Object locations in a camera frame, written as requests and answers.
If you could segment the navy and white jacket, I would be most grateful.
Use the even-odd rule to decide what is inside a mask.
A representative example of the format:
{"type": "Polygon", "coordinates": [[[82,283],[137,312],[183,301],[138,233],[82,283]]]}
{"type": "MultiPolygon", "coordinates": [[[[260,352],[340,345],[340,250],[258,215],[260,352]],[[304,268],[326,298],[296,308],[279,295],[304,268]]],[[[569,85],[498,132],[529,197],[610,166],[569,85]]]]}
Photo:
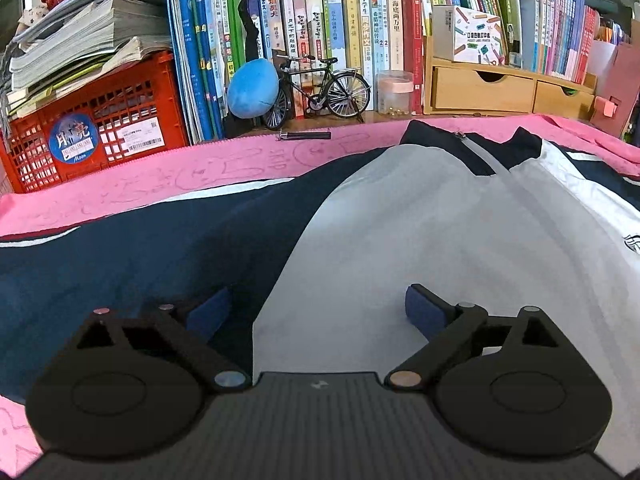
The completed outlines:
{"type": "Polygon", "coordinates": [[[393,148],[291,181],[122,212],[1,247],[1,392],[24,400],[93,307],[228,292],[210,343],[252,373],[384,373],[419,348],[412,283],[495,314],[545,310],[610,390],[600,453],[639,463],[639,182],[518,130],[412,122],[393,148]]]}

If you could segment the red plastic crate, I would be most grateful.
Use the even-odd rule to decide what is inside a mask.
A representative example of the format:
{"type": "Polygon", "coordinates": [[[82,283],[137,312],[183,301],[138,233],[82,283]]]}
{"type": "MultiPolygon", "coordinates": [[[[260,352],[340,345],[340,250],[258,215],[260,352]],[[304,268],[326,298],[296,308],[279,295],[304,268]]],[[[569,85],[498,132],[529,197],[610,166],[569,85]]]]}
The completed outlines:
{"type": "Polygon", "coordinates": [[[160,51],[11,120],[1,163],[30,193],[188,145],[174,56],[160,51]]]}

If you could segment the pink cardboard box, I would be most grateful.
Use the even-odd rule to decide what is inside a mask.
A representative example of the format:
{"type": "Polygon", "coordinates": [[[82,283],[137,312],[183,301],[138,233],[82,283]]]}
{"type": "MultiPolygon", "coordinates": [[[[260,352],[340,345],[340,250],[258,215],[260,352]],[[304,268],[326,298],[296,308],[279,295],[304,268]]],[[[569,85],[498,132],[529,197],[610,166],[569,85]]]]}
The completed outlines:
{"type": "Polygon", "coordinates": [[[591,125],[621,139],[639,95],[639,48],[619,44],[592,103],[591,125]]]}

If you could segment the wooden drawer organizer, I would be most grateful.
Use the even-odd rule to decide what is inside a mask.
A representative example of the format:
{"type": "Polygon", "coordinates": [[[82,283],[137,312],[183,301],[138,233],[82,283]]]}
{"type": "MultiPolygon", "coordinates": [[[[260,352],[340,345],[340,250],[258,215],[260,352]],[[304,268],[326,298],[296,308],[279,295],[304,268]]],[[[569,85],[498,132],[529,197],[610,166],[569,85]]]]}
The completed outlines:
{"type": "Polygon", "coordinates": [[[561,78],[438,58],[434,39],[425,40],[425,115],[547,114],[587,119],[593,100],[593,88],[561,78]]]}

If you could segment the clear jar with pink lid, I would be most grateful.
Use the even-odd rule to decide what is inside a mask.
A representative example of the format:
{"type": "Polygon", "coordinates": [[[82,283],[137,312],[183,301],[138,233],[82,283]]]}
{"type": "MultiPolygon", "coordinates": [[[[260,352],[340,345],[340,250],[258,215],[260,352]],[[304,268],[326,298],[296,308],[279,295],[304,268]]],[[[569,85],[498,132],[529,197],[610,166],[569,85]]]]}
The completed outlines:
{"type": "Polygon", "coordinates": [[[412,73],[383,70],[375,79],[375,109],[382,115],[409,115],[412,111],[412,73]]]}

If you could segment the blue plush ball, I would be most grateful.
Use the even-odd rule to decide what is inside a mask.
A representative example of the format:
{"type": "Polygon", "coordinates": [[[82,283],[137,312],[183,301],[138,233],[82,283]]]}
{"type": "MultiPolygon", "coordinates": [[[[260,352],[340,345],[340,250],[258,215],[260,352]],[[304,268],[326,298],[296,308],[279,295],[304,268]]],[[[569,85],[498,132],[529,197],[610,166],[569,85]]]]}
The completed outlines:
{"type": "Polygon", "coordinates": [[[279,76],[265,58],[245,63],[230,80],[228,105],[237,118],[253,119],[265,115],[276,102],[279,76]]]}

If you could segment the miniature black bicycle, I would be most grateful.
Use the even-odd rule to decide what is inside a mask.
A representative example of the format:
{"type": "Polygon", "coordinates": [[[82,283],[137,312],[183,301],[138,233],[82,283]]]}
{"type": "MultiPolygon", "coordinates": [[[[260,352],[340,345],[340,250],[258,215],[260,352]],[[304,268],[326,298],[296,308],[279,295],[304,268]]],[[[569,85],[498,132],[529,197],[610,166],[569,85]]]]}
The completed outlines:
{"type": "Polygon", "coordinates": [[[358,70],[346,68],[334,72],[337,58],[316,58],[307,54],[301,58],[278,54],[282,62],[277,66],[279,87],[276,100],[266,114],[260,118],[271,131],[280,131],[294,117],[294,96],[303,98],[304,115],[318,116],[325,110],[341,119],[357,118],[363,122],[362,114],[371,104],[371,87],[358,70]],[[305,90],[295,76],[321,75],[316,93],[305,90]]]}

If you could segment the white patterned box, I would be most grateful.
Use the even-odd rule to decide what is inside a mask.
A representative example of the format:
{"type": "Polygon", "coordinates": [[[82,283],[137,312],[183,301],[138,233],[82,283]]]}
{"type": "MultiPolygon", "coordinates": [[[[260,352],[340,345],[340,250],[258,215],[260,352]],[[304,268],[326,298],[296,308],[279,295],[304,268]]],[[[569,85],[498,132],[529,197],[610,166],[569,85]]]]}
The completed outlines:
{"type": "Polygon", "coordinates": [[[492,66],[506,62],[498,16],[463,6],[435,6],[432,31],[435,58],[492,66]]]}

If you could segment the stack of papers and booklets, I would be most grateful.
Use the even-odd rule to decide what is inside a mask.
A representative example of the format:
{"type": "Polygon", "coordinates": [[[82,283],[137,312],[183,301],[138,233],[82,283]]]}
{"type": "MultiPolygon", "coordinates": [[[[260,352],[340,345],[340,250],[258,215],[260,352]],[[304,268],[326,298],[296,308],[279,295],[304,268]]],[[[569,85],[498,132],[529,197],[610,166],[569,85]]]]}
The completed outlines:
{"type": "Polygon", "coordinates": [[[1,120],[168,50],[164,0],[63,0],[25,25],[1,57],[1,120]]]}

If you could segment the row of upright books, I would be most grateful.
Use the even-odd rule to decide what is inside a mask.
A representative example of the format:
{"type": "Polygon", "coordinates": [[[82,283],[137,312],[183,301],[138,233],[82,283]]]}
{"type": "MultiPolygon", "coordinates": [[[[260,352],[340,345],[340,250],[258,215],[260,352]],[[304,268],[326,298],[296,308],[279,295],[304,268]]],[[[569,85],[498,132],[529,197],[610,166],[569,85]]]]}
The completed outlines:
{"type": "Polygon", "coordinates": [[[230,80],[245,63],[278,54],[337,58],[371,87],[383,70],[412,73],[412,111],[423,113],[425,40],[435,6],[463,6],[501,20],[503,66],[589,86],[602,84],[619,44],[637,40],[639,12],[610,0],[166,0],[180,105],[191,143],[257,127],[229,110],[230,80]]]}

